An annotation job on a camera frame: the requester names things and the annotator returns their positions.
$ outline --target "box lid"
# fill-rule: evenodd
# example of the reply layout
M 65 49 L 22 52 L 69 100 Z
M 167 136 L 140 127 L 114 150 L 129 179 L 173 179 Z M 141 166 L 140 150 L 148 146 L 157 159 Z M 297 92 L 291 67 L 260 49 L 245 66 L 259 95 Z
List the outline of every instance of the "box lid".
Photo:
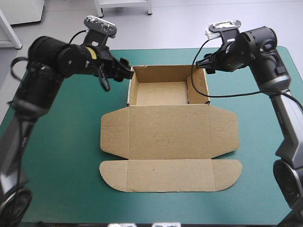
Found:
M 239 178 L 238 160 L 174 159 L 105 161 L 100 173 L 123 192 L 215 192 Z
M 102 150 L 127 159 L 207 159 L 238 147 L 237 115 L 207 104 L 129 106 L 101 119 Z

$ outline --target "green table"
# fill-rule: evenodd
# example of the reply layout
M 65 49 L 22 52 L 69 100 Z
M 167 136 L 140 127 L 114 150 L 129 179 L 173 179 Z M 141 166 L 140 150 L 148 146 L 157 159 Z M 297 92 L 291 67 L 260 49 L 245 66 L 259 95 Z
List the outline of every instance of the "green table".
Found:
M 201 56 L 215 50 L 204 49 Z M 290 54 L 284 47 L 278 50 L 293 78 L 293 95 L 303 101 L 302 80 Z M 196 52 L 112 51 L 132 65 L 190 64 Z M 207 82 L 213 95 L 258 90 L 248 68 L 208 75 Z M 230 189 L 125 193 L 109 187 L 99 174 L 99 164 L 121 158 L 101 151 L 100 118 L 126 106 L 128 83 L 112 81 L 112 91 L 106 93 L 93 76 L 75 75 L 64 82 L 49 114 L 38 121 L 25 153 L 24 168 L 34 198 L 23 221 L 276 224 L 289 212 L 272 174 L 275 150 L 283 137 L 271 102 L 263 94 L 211 100 L 211 105 L 231 110 L 239 118 L 240 148 L 219 157 L 243 164 L 242 175 Z M 12 115 L 9 110 L 1 134 Z

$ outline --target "unfolded cardboard box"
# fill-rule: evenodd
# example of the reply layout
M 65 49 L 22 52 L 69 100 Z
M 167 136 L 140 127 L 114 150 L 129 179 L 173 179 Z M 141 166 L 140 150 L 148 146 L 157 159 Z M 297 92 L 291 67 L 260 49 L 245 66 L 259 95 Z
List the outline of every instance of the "unfolded cardboard box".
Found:
M 209 105 L 190 65 L 136 66 L 128 107 L 101 119 L 101 148 L 128 160 L 104 161 L 103 179 L 124 192 L 214 192 L 232 186 L 242 165 L 212 159 L 239 147 L 235 113 Z M 208 94 L 205 71 L 196 87 Z

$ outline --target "robotic arm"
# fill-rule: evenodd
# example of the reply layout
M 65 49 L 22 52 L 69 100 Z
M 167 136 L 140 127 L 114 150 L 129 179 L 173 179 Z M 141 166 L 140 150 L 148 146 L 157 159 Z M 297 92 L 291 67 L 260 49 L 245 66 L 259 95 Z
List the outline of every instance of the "robotic arm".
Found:
M 42 36 L 28 50 L 27 72 L 9 102 L 15 115 L 0 138 L 1 227 L 17 227 L 31 202 L 21 159 L 36 121 L 48 113 L 63 80 L 75 73 L 93 74 L 109 91 L 109 78 L 121 82 L 133 76 L 128 61 L 116 60 L 106 46 L 108 37 L 115 37 L 116 26 L 94 16 L 86 17 L 84 24 L 88 32 L 82 45 Z M 12 67 L 25 59 L 16 58 Z M 18 78 L 13 70 L 12 75 Z
M 284 136 L 276 152 L 281 159 L 274 163 L 274 176 L 292 209 L 278 226 L 302 227 L 303 112 L 287 97 L 291 95 L 291 77 L 276 50 L 275 32 L 264 26 L 239 33 L 240 26 L 238 20 L 210 24 L 205 32 L 208 39 L 220 37 L 223 44 L 215 53 L 197 61 L 196 66 L 205 68 L 208 74 L 216 70 L 233 72 L 249 66 L 260 91 L 269 96 Z

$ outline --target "black wire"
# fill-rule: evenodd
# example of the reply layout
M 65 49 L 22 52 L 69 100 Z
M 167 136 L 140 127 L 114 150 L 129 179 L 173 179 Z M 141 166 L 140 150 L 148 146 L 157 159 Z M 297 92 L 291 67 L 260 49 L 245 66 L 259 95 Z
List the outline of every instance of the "black wire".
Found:
M 23 156 L 23 146 L 22 146 L 22 142 L 23 142 L 23 135 L 22 135 L 22 120 L 18 119 L 18 124 L 19 124 L 19 149 L 18 149 L 18 153 L 16 155 L 18 155 L 18 175 L 17 175 L 17 184 L 16 184 L 16 192 L 14 194 L 14 197 L 12 199 L 12 209 L 10 212 L 10 218 L 9 221 L 10 223 L 12 223 L 14 220 L 12 220 L 13 218 L 13 214 L 15 211 L 15 206 L 17 203 L 17 198 L 18 198 L 18 193 L 19 193 L 19 187 L 20 187 L 20 179 L 21 179 L 21 166 L 22 166 L 22 156 Z
M 27 59 L 26 57 L 17 57 L 17 58 L 15 58 L 15 59 L 11 62 L 11 64 L 10 64 L 10 73 L 11 73 L 11 76 L 12 76 L 13 78 L 15 78 L 15 79 L 21 81 L 22 79 L 21 79 L 20 77 L 18 77 L 18 76 L 15 74 L 14 70 L 13 70 L 14 65 L 16 65 L 19 61 L 28 61 L 28 59 Z
M 206 40 L 202 46 L 200 47 L 199 51 L 197 52 L 197 54 L 195 55 L 195 58 L 193 60 L 193 63 L 191 65 L 191 73 L 190 73 L 190 77 L 191 77 L 191 83 L 194 87 L 194 89 L 196 90 L 197 93 L 205 96 L 205 97 L 209 97 L 209 98 L 231 98 L 231 97 L 240 97 L 240 96 L 251 96 L 251 95 L 256 95 L 256 94 L 260 94 L 260 93 L 265 93 L 265 92 L 273 92 L 275 93 L 275 95 L 284 95 L 286 97 L 288 97 L 289 99 L 293 100 L 295 103 L 298 104 L 298 106 L 300 107 L 300 109 L 302 110 L 303 112 L 303 106 L 301 105 L 301 103 L 293 96 L 291 96 L 290 94 L 287 94 L 285 92 L 282 92 L 282 91 L 279 91 L 279 90 L 265 90 L 265 91 L 255 91 L 255 92 L 249 92 L 249 93 L 242 93 L 242 94 L 235 94 L 235 95 L 225 95 L 225 96 L 211 96 L 211 95 L 208 95 L 208 94 L 205 94 L 201 91 L 199 91 L 195 84 L 194 84 L 194 79 L 193 79 L 193 68 L 194 68 L 194 64 L 195 64 L 195 61 L 199 55 L 199 53 L 201 52 L 202 48 L 205 46 L 205 44 L 208 43 L 209 40 Z
M 79 35 L 79 34 L 81 34 L 81 33 L 83 33 L 83 32 L 86 32 L 86 30 L 79 31 L 79 32 L 77 32 L 76 34 L 74 34 L 74 36 L 71 38 L 69 44 L 72 43 L 72 41 L 74 40 L 74 38 L 76 38 L 77 35 Z
M 283 95 L 286 96 L 287 98 L 293 100 L 295 103 L 297 103 L 298 106 L 300 107 L 300 109 L 303 111 L 303 106 L 302 106 L 302 104 L 299 102 L 298 99 L 296 99 L 295 97 L 293 97 L 293 96 L 291 96 L 291 95 L 289 95 L 289 94 L 287 94 L 287 93 L 283 93 Z

